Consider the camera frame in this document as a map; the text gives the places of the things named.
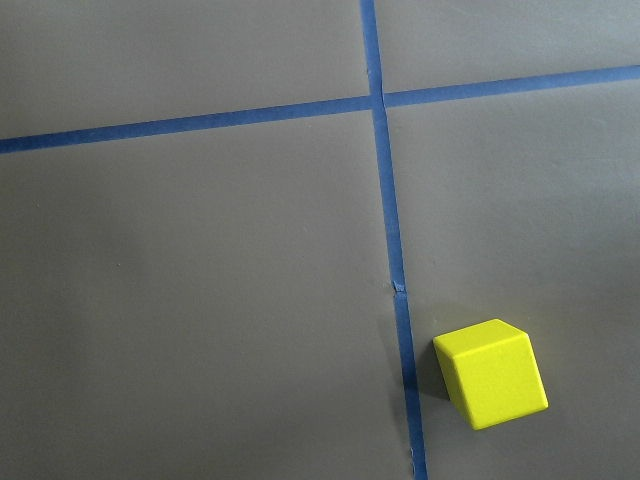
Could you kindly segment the yellow wooden block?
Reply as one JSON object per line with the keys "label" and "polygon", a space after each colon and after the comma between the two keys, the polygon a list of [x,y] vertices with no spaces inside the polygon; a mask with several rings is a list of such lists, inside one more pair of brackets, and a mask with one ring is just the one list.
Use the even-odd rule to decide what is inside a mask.
{"label": "yellow wooden block", "polygon": [[529,335],[491,319],[433,339],[447,393],[472,429],[546,410],[549,402]]}

